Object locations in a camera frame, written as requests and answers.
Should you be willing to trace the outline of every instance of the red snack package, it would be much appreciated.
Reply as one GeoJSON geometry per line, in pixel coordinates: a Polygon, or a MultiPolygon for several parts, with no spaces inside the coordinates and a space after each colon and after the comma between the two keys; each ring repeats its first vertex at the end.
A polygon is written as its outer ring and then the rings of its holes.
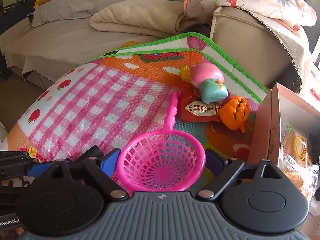
{"type": "Polygon", "coordinates": [[[221,122],[219,109],[230,101],[230,93],[221,103],[205,104],[198,89],[181,82],[181,119],[185,122],[221,122]]]}

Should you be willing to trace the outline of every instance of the pink checkered pattern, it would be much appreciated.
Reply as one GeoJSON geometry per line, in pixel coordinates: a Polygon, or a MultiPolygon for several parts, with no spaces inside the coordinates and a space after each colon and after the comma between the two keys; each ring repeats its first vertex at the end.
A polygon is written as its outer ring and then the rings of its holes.
{"type": "Polygon", "coordinates": [[[29,139],[47,160],[76,159],[93,145],[107,153],[160,129],[172,87],[97,65],[39,122],[29,139]]]}

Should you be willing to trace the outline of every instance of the play mat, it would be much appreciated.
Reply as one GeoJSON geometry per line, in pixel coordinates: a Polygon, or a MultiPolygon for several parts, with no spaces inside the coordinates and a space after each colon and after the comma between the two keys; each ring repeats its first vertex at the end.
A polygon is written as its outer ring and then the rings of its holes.
{"type": "MultiPolygon", "coordinates": [[[[121,48],[62,76],[23,114],[1,150],[28,151],[40,161],[76,159],[93,145],[106,154],[122,149],[146,131],[162,128],[169,94],[180,91],[180,68],[213,62],[222,70],[231,97],[250,105],[246,133],[220,122],[183,122],[175,129],[194,135],[219,154],[247,160],[255,111],[267,90],[250,77],[216,44],[198,33],[121,48]]],[[[117,181],[115,173],[112,178],[117,181]]],[[[23,186],[20,178],[4,185],[23,186]]]]}

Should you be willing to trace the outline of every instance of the brown floor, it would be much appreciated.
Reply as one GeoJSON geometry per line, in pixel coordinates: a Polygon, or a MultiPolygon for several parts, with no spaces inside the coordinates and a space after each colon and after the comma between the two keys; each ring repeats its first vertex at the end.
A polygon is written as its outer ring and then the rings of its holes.
{"type": "Polygon", "coordinates": [[[8,132],[43,92],[16,74],[7,81],[0,77],[0,120],[8,132]]]}

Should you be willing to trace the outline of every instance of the pink toy strainer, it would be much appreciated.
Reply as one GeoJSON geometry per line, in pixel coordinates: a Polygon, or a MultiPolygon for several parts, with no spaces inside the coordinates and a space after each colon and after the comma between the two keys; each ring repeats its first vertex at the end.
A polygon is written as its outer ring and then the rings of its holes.
{"type": "Polygon", "coordinates": [[[172,92],[162,130],[132,139],[117,162],[121,182],[132,191],[183,191],[200,177],[205,165],[201,143],[174,130],[180,94],[172,92]]]}

